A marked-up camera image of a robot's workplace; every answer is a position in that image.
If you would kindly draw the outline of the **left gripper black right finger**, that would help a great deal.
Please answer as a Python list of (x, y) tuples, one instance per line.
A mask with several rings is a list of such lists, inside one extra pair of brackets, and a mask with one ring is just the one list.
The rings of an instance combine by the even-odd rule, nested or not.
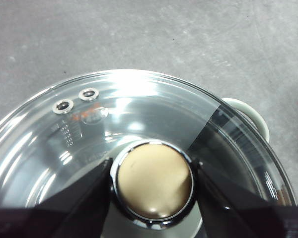
[(202, 159), (193, 163), (196, 199), (209, 238), (298, 238), (298, 206), (276, 190), (268, 201)]

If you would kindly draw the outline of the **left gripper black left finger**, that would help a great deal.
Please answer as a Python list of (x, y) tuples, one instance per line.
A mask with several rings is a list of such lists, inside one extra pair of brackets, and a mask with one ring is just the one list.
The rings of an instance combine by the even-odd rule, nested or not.
[(0, 208), (0, 238), (99, 238), (110, 206), (106, 159), (32, 208)]

